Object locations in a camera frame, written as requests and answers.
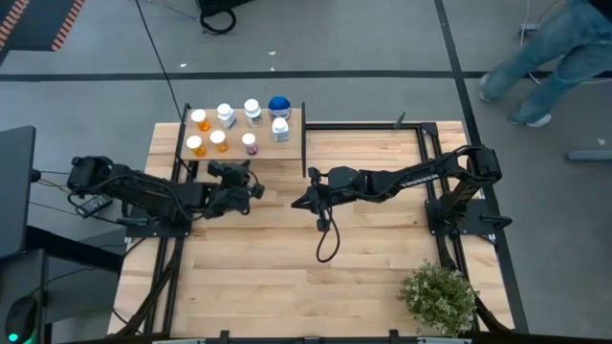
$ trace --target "potted plant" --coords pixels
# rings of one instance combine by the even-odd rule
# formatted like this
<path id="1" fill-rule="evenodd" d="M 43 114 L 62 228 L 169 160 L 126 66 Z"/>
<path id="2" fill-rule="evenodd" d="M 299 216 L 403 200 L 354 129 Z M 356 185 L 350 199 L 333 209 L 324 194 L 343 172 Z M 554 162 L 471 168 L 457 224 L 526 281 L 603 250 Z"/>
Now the potted plant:
<path id="1" fill-rule="evenodd" d="M 402 281 L 398 299 L 419 323 L 442 335 L 456 337 L 471 329 L 477 295 L 460 271 L 425 261 Z"/>

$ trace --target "gray floor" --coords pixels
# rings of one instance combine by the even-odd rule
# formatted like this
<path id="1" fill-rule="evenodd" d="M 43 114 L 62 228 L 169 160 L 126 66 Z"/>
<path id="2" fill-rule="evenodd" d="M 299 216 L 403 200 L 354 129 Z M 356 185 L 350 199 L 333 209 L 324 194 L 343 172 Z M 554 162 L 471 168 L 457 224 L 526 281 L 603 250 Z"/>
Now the gray floor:
<path id="1" fill-rule="evenodd" d="M 196 13 L 193 0 L 166 1 Z M 532 2 L 532 21 L 552 3 Z M 445 6 L 464 71 L 486 71 L 517 50 L 524 2 L 446 0 Z M 255 0 L 237 9 L 238 26 L 226 36 L 201 34 L 194 20 L 159 0 L 142 1 L 142 9 L 169 72 L 450 70 L 429 0 Z M 222 23 L 223 18 L 212 22 Z M 543 69 L 553 67 L 550 63 Z M 11 52 L 0 66 L 0 74 L 160 70 L 133 0 L 88 0 L 60 52 Z M 311 120 L 394 119 L 402 111 L 411 120 L 463 119 L 452 79 L 172 84 L 179 103 L 193 106 L 227 101 L 239 107 L 248 97 L 284 95 L 293 102 L 306 101 Z M 568 149 L 612 144 L 612 118 L 606 111 L 612 83 L 578 87 L 554 109 L 550 126 L 539 130 L 511 127 L 504 119 L 534 88 L 531 81 L 521 81 L 498 104 L 478 100 L 477 80 L 467 84 L 483 142 L 497 150 L 504 170 L 495 189 L 502 212 L 514 218 L 507 233 L 531 332 L 612 338 L 612 253 L 607 249 L 612 246 L 607 231 L 612 165 L 573 164 L 563 157 Z M 0 103 L 0 129 L 36 126 L 34 164 L 56 171 L 68 170 L 77 155 L 106 155 L 142 168 L 154 123 L 176 120 L 162 81 L 3 82 Z M 601 146 L 598 140 L 606 143 Z M 62 176 L 45 177 L 64 182 Z M 33 188 L 32 200 L 69 210 L 61 193 L 42 186 Z M 121 244 L 113 226 L 95 220 L 34 205 L 29 220 L 71 238 L 90 238 L 95 245 Z M 92 238 L 102 233 L 108 236 Z M 112 286 L 116 276 L 75 275 L 55 287 L 66 292 L 91 281 Z M 104 290 L 94 297 L 90 312 L 55 326 L 55 342 L 105 334 L 115 290 Z"/>

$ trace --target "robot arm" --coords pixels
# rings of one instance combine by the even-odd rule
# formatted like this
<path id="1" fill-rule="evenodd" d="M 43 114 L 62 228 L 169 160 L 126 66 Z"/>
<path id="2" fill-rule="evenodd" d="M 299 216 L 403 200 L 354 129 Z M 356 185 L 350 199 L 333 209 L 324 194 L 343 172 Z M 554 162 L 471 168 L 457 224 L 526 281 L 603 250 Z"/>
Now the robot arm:
<path id="1" fill-rule="evenodd" d="M 265 187 L 249 170 L 249 161 L 224 164 L 211 161 L 208 173 L 220 183 L 173 183 L 115 164 L 105 157 L 73 159 L 68 179 L 73 196 L 106 195 L 138 206 L 161 223 L 177 225 L 200 218 L 221 217 L 226 211 L 249 214 L 251 197 L 261 198 Z M 255 183 L 249 186 L 251 176 Z"/>
<path id="2" fill-rule="evenodd" d="M 460 166 L 459 158 L 468 157 L 468 166 Z M 395 197 L 405 188 L 454 177 L 460 182 L 455 189 L 442 196 L 441 216 L 460 217 L 466 210 L 467 202 L 485 185 L 494 184 L 502 177 L 495 152 L 486 147 L 463 146 L 442 157 L 422 162 L 398 171 L 355 170 L 346 166 L 332 168 L 321 174 L 316 168 L 308 170 L 311 186 L 292 207 L 308 209 L 319 216 L 317 229 L 329 230 L 330 221 L 325 211 L 340 204 L 354 201 L 382 203 Z M 328 184 L 321 183 L 327 177 Z"/>

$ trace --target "wooden tabletop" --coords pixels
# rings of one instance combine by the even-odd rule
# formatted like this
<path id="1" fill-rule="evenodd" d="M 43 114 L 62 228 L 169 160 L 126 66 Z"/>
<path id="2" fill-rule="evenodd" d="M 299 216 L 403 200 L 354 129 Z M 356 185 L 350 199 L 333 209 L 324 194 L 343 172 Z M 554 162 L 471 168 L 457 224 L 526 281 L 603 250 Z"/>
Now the wooden tabletop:
<path id="1" fill-rule="evenodd" d="M 237 122 L 231 129 L 224 129 L 217 118 L 216 109 L 206 109 L 210 129 L 206 132 L 200 131 L 197 124 L 191 120 L 191 112 L 188 112 L 185 138 L 181 158 L 185 161 L 210 161 L 210 160 L 300 160 L 302 158 L 302 110 L 292 109 L 291 116 L 287 119 L 289 124 L 289 140 L 275 142 L 272 133 L 272 119 L 268 115 L 268 109 L 261 110 L 264 123 L 260 127 L 253 128 L 247 122 L 244 109 L 235 109 Z M 219 153 L 214 149 L 214 144 L 210 142 L 210 133 L 221 130 L 226 134 L 226 141 L 229 149 Z M 242 136 L 252 133 L 259 146 L 259 152 L 250 156 L 247 154 L 245 145 L 242 143 Z M 191 149 L 187 148 L 186 140 L 191 136 L 199 136 L 207 149 L 205 157 L 198 158 Z"/>
<path id="2" fill-rule="evenodd" d="M 461 122 L 438 122 L 438 128 L 444 151 L 466 144 Z M 177 133 L 178 124 L 156 125 L 146 173 L 170 176 Z M 307 165 L 322 172 L 341 165 L 394 170 L 420 162 L 412 131 L 309 131 L 307 147 Z M 251 169 L 266 185 L 251 214 L 200 221 L 186 239 L 172 337 L 218 337 L 221 330 L 233 337 L 387 336 L 390 329 L 415 335 L 419 325 L 396 295 L 398 283 L 425 259 L 438 261 L 427 230 L 425 187 L 405 189 L 384 204 L 334 208 L 341 247 L 333 261 L 320 264 L 317 217 L 290 208 L 309 184 L 300 161 L 254 161 Z M 200 171 L 199 180 L 212 180 L 205 166 Z M 147 239 L 125 260 L 115 301 L 122 316 L 129 317 L 149 291 L 158 240 Z M 334 243 L 330 235 L 323 256 Z M 463 237 L 463 246 L 472 285 L 512 327 L 493 246 L 471 236 Z M 163 311 L 158 314 L 156 330 Z M 109 332 L 120 327 L 113 316 Z"/>

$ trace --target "person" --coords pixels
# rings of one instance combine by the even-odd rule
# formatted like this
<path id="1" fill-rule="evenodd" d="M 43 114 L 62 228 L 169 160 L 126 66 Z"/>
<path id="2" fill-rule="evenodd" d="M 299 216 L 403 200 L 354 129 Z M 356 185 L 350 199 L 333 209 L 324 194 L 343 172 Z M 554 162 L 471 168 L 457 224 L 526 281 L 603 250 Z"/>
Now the person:
<path id="1" fill-rule="evenodd" d="M 612 0 L 568 0 L 516 56 L 480 79 L 480 98 L 498 100 L 528 72 L 562 55 L 552 74 L 508 116 L 510 124 L 546 125 L 567 91 L 612 70 Z"/>

